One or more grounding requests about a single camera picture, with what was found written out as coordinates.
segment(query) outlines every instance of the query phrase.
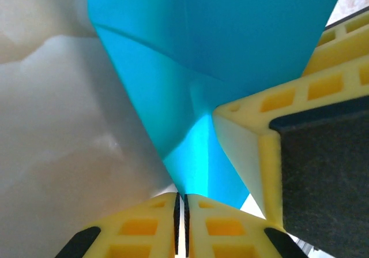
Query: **beige surface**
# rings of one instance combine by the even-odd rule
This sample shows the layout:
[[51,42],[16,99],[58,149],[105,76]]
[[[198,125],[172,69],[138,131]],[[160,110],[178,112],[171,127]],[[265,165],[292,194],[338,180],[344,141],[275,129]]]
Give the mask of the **beige surface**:
[[[334,19],[368,2],[341,0]],[[96,38],[86,0],[0,7],[0,257],[53,257],[84,224],[171,180]]]

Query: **turquoise fabric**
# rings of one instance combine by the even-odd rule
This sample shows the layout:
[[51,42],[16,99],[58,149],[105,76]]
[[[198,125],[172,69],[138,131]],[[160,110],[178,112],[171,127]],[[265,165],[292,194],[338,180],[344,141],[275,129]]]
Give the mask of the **turquoise fabric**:
[[211,119],[220,104],[298,78],[337,0],[88,0],[89,16],[183,193],[248,195]]

